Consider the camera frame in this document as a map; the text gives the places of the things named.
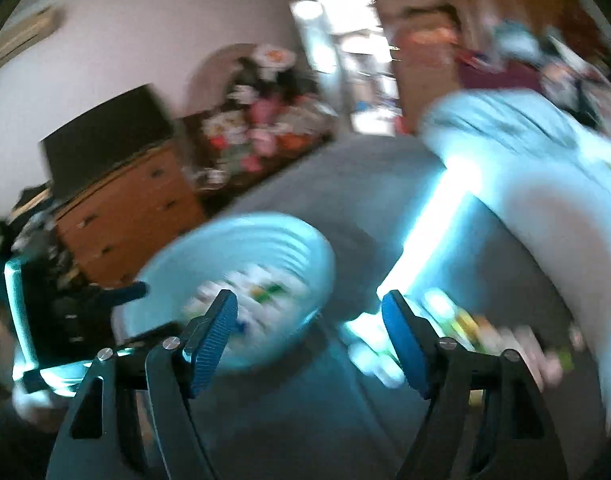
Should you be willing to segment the cluttered side table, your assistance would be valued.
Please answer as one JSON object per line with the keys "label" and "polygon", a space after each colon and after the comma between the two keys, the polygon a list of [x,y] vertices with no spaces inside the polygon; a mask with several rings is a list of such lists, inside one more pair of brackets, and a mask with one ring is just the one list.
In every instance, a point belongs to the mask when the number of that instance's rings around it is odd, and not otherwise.
{"label": "cluttered side table", "polygon": [[230,44],[192,76],[183,122],[195,188],[239,191],[333,140],[338,115],[296,52]]}

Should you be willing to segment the black television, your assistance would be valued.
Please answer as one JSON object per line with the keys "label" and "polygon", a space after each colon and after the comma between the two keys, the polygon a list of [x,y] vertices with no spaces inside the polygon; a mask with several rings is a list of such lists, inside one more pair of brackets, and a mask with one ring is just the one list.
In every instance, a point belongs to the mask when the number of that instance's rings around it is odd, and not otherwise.
{"label": "black television", "polygon": [[173,125],[148,86],[88,110],[40,142],[53,197],[68,202],[133,155],[166,142]]}

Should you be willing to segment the wooden drawer dresser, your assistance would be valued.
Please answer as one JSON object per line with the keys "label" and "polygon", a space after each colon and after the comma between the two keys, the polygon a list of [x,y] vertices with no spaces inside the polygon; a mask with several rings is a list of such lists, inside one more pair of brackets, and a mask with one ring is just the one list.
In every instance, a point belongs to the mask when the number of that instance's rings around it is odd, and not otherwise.
{"label": "wooden drawer dresser", "polygon": [[55,215],[77,268],[105,287],[129,283],[160,249],[205,221],[170,142],[112,171]]}

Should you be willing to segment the light blue perforated basket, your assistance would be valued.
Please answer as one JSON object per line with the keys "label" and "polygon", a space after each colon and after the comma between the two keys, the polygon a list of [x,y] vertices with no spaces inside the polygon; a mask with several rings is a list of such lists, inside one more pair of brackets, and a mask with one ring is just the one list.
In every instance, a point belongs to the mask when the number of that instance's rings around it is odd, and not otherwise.
{"label": "light blue perforated basket", "polygon": [[157,252],[138,272],[147,295],[115,308],[118,341],[207,312],[218,292],[234,292],[237,330],[222,373],[266,365],[292,348],[333,289],[328,240],[300,219],[257,212],[208,223]]}

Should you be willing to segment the cardboard boxes stack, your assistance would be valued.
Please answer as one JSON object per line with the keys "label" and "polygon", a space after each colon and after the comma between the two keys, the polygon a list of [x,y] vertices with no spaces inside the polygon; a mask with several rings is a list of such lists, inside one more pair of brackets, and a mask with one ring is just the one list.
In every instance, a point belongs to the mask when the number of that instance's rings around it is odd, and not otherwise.
{"label": "cardboard boxes stack", "polygon": [[447,0],[376,0],[376,8],[390,47],[402,128],[414,133],[432,102],[461,88],[461,21]]}

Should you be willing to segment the light blue grey duvet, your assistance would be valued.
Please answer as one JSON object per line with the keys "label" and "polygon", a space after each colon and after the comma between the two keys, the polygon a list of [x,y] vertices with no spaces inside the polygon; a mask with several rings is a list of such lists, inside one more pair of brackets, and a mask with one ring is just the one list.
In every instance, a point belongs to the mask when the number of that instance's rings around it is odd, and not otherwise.
{"label": "light blue grey duvet", "polygon": [[611,141],[533,90],[463,90],[417,134],[551,280],[598,367],[611,434]]}

